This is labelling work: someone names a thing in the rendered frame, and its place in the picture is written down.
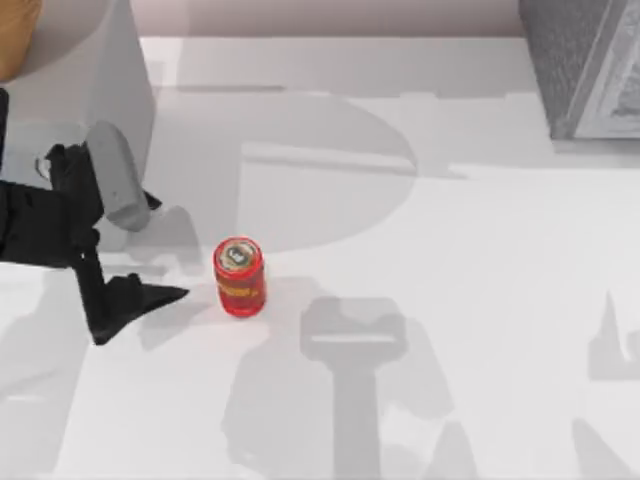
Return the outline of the pale grey rounded box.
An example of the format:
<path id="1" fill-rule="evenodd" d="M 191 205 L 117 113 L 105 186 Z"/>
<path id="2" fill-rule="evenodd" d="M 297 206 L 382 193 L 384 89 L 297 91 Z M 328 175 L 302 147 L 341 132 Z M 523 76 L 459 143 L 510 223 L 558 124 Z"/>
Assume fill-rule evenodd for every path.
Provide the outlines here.
<path id="1" fill-rule="evenodd" d="M 129 232 L 143 230 L 151 209 L 125 135 L 113 123 L 100 120 L 89 129 L 86 144 L 107 220 Z"/>

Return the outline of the red can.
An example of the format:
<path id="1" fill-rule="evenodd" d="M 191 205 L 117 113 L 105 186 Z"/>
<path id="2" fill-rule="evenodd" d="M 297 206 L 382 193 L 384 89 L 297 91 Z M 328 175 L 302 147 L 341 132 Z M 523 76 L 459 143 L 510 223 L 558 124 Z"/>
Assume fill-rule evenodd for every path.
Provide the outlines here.
<path id="1" fill-rule="evenodd" d="M 246 236 L 224 239 L 214 250 L 213 271 L 222 308 L 236 318 L 258 314 L 266 303 L 265 260 Z"/>

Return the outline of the tan wooden object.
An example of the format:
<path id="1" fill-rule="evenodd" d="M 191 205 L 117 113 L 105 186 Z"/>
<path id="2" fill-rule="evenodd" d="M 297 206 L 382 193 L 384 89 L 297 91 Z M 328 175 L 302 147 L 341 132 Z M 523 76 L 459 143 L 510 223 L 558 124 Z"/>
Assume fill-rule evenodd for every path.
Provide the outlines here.
<path id="1" fill-rule="evenodd" d="M 27 55 L 43 0 L 0 0 L 0 82 L 15 78 Z"/>

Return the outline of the grey cabinet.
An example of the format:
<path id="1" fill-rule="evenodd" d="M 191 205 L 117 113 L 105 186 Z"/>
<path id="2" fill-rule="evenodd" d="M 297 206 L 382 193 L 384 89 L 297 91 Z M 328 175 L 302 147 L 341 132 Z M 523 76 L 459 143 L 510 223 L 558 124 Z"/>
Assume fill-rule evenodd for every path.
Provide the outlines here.
<path id="1" fill-rule="evenodd" d="M 640 0 L 519 0 L 554 140 L 640 140 Z"/>

